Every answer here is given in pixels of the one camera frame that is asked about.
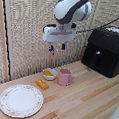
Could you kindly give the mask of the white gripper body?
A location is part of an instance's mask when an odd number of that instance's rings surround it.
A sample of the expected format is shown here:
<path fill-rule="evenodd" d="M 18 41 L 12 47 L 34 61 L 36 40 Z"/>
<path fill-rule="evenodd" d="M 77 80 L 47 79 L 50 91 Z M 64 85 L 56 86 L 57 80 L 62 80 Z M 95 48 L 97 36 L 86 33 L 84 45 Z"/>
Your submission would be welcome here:
<path fill-rule="evenodd" d="M 51 42 L 65 42 L 71 41 L 76 37 L 76 30 L 74 28 L 61 31 L 55 24 L 45 26 L 43 28 L 43 40 L 47 43 Z"/>

